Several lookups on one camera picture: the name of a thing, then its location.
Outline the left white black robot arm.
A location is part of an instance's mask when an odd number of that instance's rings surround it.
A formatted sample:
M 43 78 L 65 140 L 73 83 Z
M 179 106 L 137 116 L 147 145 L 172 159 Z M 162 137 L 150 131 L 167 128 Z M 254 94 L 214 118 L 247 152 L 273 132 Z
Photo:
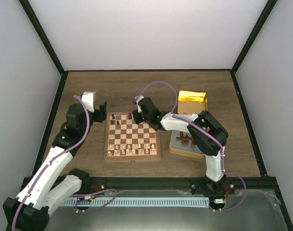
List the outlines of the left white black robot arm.
M 62 124 L 41 167 L 16 198 L 8 197 L 3 203 L 8 231 L 42 231 L 66 199 L 90 190 L 89 173 L 76 168 L 61 183 L 54 185 L 82 146 L 93 123 L 106 119 L 106 103 L 98 109 L 88 110 L 87 106 L 88 103 L 84 102 L 69 106 L 66 122 Z

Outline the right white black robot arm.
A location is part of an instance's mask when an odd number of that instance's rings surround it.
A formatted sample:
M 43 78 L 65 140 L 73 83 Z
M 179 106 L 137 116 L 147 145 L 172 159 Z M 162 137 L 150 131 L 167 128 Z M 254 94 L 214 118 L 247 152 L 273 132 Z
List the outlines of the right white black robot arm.
M 133 99 L 137 105 L 132 114 L 136 124 L 147 123 L 154 130 L 176 130 L 191 135 L 195 145 L 205 155 L 207 190 L 216 194 L 223 189 L 226 178 L 224 151 L 229 136 L 226 129 L 206 110 L 199 114 L 179 115 L 159 111 L 149 97 L 142 95 Z

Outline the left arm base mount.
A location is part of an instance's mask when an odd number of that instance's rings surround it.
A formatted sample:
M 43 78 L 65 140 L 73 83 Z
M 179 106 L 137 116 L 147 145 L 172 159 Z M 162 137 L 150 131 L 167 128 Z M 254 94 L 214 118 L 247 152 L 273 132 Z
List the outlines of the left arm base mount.
M 98 177 L 89 177 L 82 181 L 81 188 L 74 194 L 90 194 L 105 189 L 105 179 Z

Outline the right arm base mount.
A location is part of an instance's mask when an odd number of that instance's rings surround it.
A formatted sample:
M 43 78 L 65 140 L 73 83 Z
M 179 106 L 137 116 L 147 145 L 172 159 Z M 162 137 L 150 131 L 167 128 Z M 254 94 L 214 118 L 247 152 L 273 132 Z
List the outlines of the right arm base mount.
M 204 196 L 223 196 L 235 194 L 235 190 L 230 187 L 231 181 L 224 176 L 218 182 L 210 180 L 207 176 L 193 178 L 190 181 L 192 194 L 202 194 Z

